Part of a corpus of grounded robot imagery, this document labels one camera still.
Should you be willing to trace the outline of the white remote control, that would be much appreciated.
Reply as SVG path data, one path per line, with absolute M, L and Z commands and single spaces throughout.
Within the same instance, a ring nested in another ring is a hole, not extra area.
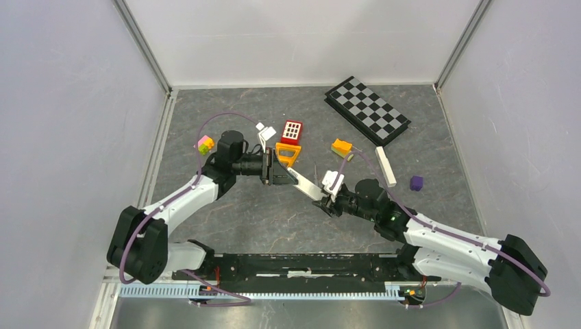
M 382 170 L 382 174 L 384 176 L 384 179 L 387 183 L 388 187 L 394 187 L 397 184 L 397 180 L 395 178 L 395 175 L 393 173 L 391 164 L 386 156 L 386 153 L 384 151 L 383 147 L 376 147 L 375 148 L 375 154 L 376 157 L 378 159 L 380 168 Z
M 293 168 L 287 168 L 287 171 L 298 181 L 298 183 L 295 185 L 295 188 L 298 191 L 301 191 L 304 195 L 308 196 L 311 200 L 321 200 L 326 196 L 320 187 L 311 182 L 308 178 L 304 177 L 298 171 L 294 170 Z

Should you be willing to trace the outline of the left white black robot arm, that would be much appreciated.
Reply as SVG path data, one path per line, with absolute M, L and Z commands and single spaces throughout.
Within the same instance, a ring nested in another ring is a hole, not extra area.
M 299 180 L 282 165 L 274 149 L 248 151 L 242 133 L 222 133 L 193 178 L 164 199 L 139 209 L 125 208 L 117 222 L 107 261 L 120 271 L 125 284 L 151 284 L 163 273 L 189 269 L 199 279 L 209 278 L 215 261 L 211 249 L 199 242 L 170 243 L 171 233 L 195 212 L 224 196 L 240 175 L 256 176 L 267 186 L 296 185 Z

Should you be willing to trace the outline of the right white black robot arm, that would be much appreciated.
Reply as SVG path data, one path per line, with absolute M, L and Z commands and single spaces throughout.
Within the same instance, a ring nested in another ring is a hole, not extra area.
M 395 268 L 405 280 L 418 275 L 453 280 L 525 316 L 540 297 L 550 295 L 548 270 L 522 238 L 479 236 L 439 223 L 405 207 L 376 179 L 359 181 L 354 191 L 343 184 L 313 204 L 331 217 L 348 214 L 370 221 L 381 237 L 402 243 Z

